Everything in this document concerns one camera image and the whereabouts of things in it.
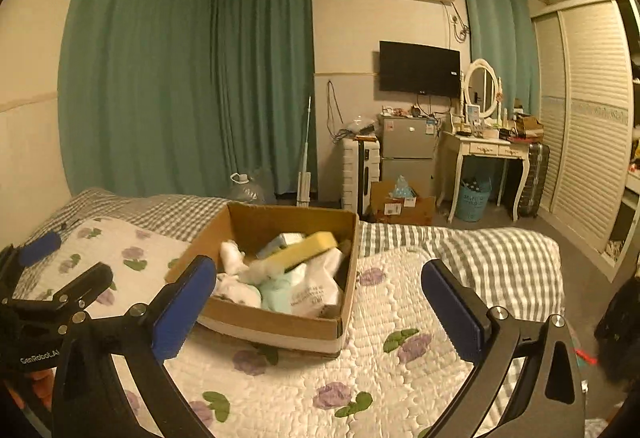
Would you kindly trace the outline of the left hand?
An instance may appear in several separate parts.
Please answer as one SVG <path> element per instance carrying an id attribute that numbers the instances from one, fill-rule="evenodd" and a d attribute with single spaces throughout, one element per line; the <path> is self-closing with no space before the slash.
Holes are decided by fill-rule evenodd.
<path id="1" fill-rule="evenodd" d="M 36 372 L 30 372 L 25 374 L 26 385 L 32 390 L 35 396 L 39 399 L 40 403 L 48 410 L 51 410 L 53 386 L 54 386 L 54 371 L 42 370 Z M 21 409 L 25 409 L 25 401 L 19 392 L 15 390 L 14 380 L 4 380 L 4 385 L 8 388 L 9 394 Z"/>

